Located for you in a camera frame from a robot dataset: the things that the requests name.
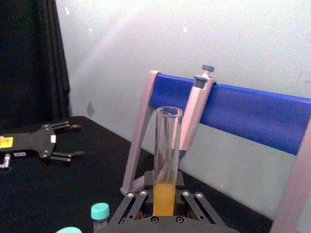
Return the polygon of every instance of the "orange liquid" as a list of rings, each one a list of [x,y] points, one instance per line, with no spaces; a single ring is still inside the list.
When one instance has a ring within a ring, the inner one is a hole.
[[[172,183],[157,183],[154,186],[155,216],[173,216],[175,204],[175,185]]]

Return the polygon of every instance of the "test tube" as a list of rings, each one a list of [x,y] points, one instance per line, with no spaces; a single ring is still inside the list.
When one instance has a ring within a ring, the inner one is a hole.
[[[174,213],[182,114],[176,107],[156,110],[154,216],[173,216]]]

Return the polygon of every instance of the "bottle cap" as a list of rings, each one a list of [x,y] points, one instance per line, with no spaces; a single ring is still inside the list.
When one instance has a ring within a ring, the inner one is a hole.
[[[92,205],[91,218],[94,220],[101,220],[109,217],[109,205],[101,202]]]
[[[76,227],[65,227],[56,233],[82,233],[82,231]]]

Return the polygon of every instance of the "black table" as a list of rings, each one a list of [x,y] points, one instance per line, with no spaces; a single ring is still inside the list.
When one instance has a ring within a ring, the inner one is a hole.
[[[54,233],[66,226],[91,233],[91,205],[107,202],[112,216],[121,203],[130,142],[86,117],[66,120],[80,124],[82,130],[58,135],[57,151],[84,150],[86,154],[75,157],[70,167],[57,161],[44,166],[37,156],[13,159],[12,171],[0,174],[1,233]],[[142,150],[137,176],[152,169],[153,156]],[[187,189],[203,192],[227,226],[241,233],[269,232],[270,219],[184,172],[183,176]]]

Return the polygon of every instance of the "white label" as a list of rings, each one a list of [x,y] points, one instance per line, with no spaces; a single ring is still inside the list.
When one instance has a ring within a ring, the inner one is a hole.
[[[13,153],[13,155],[15,157],[22,157],[22,156],[26,156],[26,153],[25,152],[19,152],[19,153]]]
[[[56,135],[51,135],[51,143],[56,143]]]

